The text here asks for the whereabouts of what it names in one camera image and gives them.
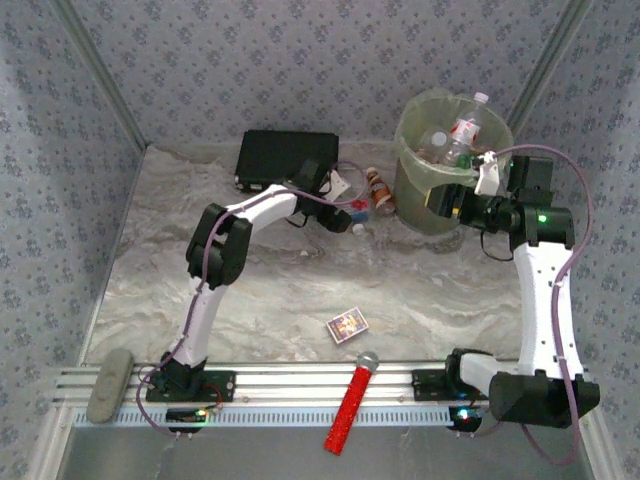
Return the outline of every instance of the black case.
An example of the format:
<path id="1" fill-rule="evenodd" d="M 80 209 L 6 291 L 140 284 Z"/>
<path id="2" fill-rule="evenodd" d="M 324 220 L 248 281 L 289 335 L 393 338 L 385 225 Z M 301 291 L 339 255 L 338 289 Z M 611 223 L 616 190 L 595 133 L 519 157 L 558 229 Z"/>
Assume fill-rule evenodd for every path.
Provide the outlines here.
<path id="1" fill-rule="evenodd" d="M 242 139 L 235 182 L 244 192 L 261 192 L 271 184 L 293 178 L 307 161 L 321 168 L 310 179 L 309 185 L 297 187 L 317 192 L 326 172 L 338 161 L 338 136 L 332 133 L 249 130 Z"/>

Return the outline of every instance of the plastic bottle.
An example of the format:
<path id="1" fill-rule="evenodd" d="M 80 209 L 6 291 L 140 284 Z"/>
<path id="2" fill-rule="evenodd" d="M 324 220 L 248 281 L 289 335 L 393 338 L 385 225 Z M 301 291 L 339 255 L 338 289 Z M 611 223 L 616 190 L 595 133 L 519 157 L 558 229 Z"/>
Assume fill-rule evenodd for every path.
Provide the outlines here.
<path id="1" fill-rule="evenodd" d="M 480 133 L 482 109 L 489 97 L 477 92 L 473 100 L 474 104 L 460 113 L 455 125 L 451 128 L 451 146 L 439 158 L 438 163 L 449 167 L 469 168 L 471 146 Z"/>
<path id="2" fill-rule="evenodd" d="M 449 150 L 451 136 L 440 129 L 427 130 L 420 139 L 420 147 L 416 150 L 416 155 L 424 160 L 435 163 L 442 155 Z"/>
<path id="3" fill-rule="evenodd" d="M 367 169 L 367 180 L 369 181 L 369 193 L 373 199 L 373 205 L 376 211 L 382 215 L 390 215 L 396 211 L 393 203 L 393 195 L 391 189 L 380 178 L 378 170 L 373 167 Z"/>

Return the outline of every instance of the green trash bin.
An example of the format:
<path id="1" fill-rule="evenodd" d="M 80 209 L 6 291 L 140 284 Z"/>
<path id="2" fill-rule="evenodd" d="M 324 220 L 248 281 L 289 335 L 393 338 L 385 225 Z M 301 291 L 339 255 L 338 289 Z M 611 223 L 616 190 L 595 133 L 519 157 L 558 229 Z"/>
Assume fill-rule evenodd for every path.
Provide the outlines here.
<path id="1" fill-rule="evenodd" d="M 398 154 L 394 187 L 397 212 L 404 223 L 423 233 L 445 233 L 458 225 L 456 220 L 439 217 L 426 207 L 429 190 L 447 183 L 473 187 L 476 178 L 471 170 L 431 164 L 418 157 L 415 149 L 425 131 L 433 127 L 448 130 L 460 111 L 472 103 L 471 97 L 433 89 L 409 100 L 400 117 L 394 140 Z M 494 151 L 513 146 L 513 135 L 504 120 L 491 109 L 485 109 L 476 146 Z M 511 155 L 498 159 L 501 171 L 509 158 Z"/>

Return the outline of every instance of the wall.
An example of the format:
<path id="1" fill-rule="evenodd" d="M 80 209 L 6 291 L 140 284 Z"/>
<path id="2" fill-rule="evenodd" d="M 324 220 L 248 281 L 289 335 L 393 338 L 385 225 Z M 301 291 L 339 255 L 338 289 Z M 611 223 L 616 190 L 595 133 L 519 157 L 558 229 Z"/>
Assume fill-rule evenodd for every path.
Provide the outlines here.
<path id="1" fill-rule="evenodd" d="M 0 478 L 75 365 L 139 164 L 44 0 L 0 2 Z"/>
<path id="2" fill-rule="evenodd" d="M 565 0 L 74 2 L 150 143 L 391 139 L 435 86 L 515 102 Z"/>
<path id="3" fill-rule="evenodd" d="M 595 2 L 520 140 L 578 159 L 595 200 L 594 236 L 574 269 L 577 341 L 629 478 L 640 478 L 640 4 Z M 585 224 L 579 183 L 561 200 Z"/>

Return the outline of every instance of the white label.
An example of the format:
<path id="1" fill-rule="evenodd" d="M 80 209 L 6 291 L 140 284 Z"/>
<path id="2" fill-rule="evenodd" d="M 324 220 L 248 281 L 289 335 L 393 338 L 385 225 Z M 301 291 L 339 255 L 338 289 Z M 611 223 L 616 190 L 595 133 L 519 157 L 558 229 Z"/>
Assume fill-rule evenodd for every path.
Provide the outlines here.
<path id="1" fill-rule="evenodd" d="M 451 129 L 451 138 L 465 145 L 473 145 L 479 131 L 480 127 L 475 123 L 458 119 Z"/>

